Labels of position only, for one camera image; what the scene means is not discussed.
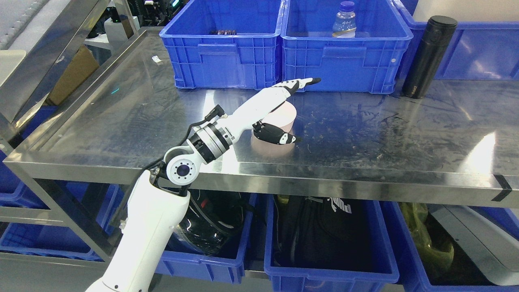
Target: black tumbler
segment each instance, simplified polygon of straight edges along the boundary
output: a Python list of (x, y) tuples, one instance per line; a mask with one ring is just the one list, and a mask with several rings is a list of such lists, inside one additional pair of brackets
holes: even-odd
[(402, 95), (424, 97), (440, 66), (458, 22), (447, 16), (433, 16), (427, 21), (424, 35), (402, 87)]

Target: metal shelf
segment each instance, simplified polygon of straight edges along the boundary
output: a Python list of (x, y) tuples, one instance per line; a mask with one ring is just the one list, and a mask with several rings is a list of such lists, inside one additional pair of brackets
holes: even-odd
[[(117, 2), (116, 5), (125, 4), (127, 7), (124, 1)], [(44, 1), (34, 18), (21, 28), (11, 42), (4, 44), (8, 45), (6, 52), (22, 49), (25, 54), (16, 59), (15, 66), (9, 68), (11, 74), (4, 76), (0, 86), (3, 105), (0, 109), (0, 151), (9, 154), (21, 142), (21, 131), (39, 109), (108, 3), (108, 0)], [(43, 198), (50, 210), (0, 207), (0, 221), (69, 227), (103, 259), (110, 259), (114, 244), (96, 223), (92, 215), (95, 211), (89, 210), (94, 204), (80, 206), (67, 190), (53, 181), (37, 181), (21, 172), (17, 175)]]
[[(132, 37), (5, 160), (105, 260), (113, 244), (53, 181), (130, 185), (215, 104), (231, 113), (256, 93), (177, 90), (158, 32)], [(500, 81), (434, 81), (421, 100), (297, 93), (303, 142), (277, 147), (246, 132), (192, 188), (519, 207), (518, 97), (519, 82)]]

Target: cardboard box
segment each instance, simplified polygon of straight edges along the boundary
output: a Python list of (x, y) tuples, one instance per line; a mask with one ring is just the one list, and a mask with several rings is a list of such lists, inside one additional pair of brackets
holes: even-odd
[(99, 64), (92, 53), (86, 46), (81, 45), (65, 72), (49, 93), (46, 102), (51, 105), (61, 104), (97, 68), (99, 68)]

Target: white robotic arm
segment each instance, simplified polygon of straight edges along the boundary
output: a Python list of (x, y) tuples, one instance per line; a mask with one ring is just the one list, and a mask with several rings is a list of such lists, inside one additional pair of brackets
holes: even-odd
[[(246, 130), (272, 143), (293, 143), (296, 138), (263, 119), (298, 89), (319, 82), (319, 78), (295, 79), (264, 88), (242, 104), (232, 115), (207, 122), (186, 142), (168, 150), (163, 163), (144, 170), (128, 200), (128, 219), (121, 226), (122, 239), (103, 277), (87, 292), (147, 292), (160, 256), (189, 206), (189, 186), (202, 163), (220, 157)], [(175, 193), (158, 186), (164, 176), (184, 186)]]

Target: helmet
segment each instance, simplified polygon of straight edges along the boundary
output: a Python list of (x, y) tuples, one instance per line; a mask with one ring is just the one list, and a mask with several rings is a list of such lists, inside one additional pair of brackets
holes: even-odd
[(190, 190), (184, 219), (173, 229), (168, 247), (216, 255), (243, 228), (243, 198), (238, 192)]

